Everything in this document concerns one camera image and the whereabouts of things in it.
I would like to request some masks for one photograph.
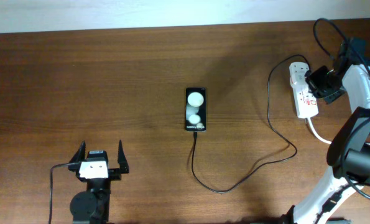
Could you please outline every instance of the white cable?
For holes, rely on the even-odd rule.
[[[323,139],[322,137],[320,137],[319,134],[317,134],[315,128],[313,127],[313,124],[312,124],[312,121],[311,121],[310,118],[306,118],[306,120],[308,121],[308,125],[309,125],[310,130],[312,131],[313,135],[315,135],[315,137],[317,139],[319,139],[320,141],[322,141],[322,142],[324,142],[326,144],[331,144],[331,141],[326,140],[326,139]]]
[[[308,125],[309,125],[309,128],[310,130],[312,131],[312,133],[315,135],[315,137],[319,140],[321,140],[322,142],[326,143],[326,144],[331,144],[331,141],[329,140],[326,140],[326,139],[323,139],[322,137],[320,137],[319,134],[317,134],[315,128],[313,127],[313,124],[312,124],[312,121],[310,118],[307,118],[307,121],[308,121]]]

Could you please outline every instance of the brown wooden surface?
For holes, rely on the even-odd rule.
[[[337,23],[368,41],[370,57],[370,19]],[[286,213],[323,175],[328,148],[295,115],[289,63],[273,74],[272,124],[298,146],[298,155],[224,195],[196,183],[187,164],[192,134],[183,128],[185,88],[208,89],[196,172],[209,186],[230,187],[258,159],[286,146],[266,121],[271,68],[292,54],[304,54],[312,68],[330,65],[312,25],[0,34],[0,223],[47,222],[49,169],[68,162],[82,140],[87,150],[106,150],[110,167],[117,167],[123,140],[131,173],[112,183],[112,222],[224,223]],[[319,32],[335,53],[338,35],[326,25]],[[319,107],[315,127],[332,139],[350,115],[347,96]],[[66,168],[54,177],[53,222],[70,223],[70,200],[85,184]],[[335,216],[370,223],[370,201],[354,195]]]

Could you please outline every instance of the power outlet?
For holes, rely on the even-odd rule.
[[[308,84],[305,81],[305,74],[309,66],[303,62],[294,62],[290,65],[290,84],[294,93],[295,107],[299,118],[311,118],[319,111],[317,101],[310,93]]]

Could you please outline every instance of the black device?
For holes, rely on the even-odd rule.
[[[186,131],[206,131],[206,89],[186,88]]]
[[[86,182],[86,191],[74,196],[70,203],[73,224],[105,224],[109,220],[110,183],[121,180],[121,174],[129,173],[123,144],[118,145],[119,168],[108,169],[106,151],[90,151],[85,159],[85,142],[70,160],[68,170],[75,172],[81,182]]]

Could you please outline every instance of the white power strip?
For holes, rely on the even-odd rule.
[[[303,62],[290,65],[290,84],[294,93],[295,107],[299,118],[311,118],[319,113],[316,98],[305,81],[309,66]]]

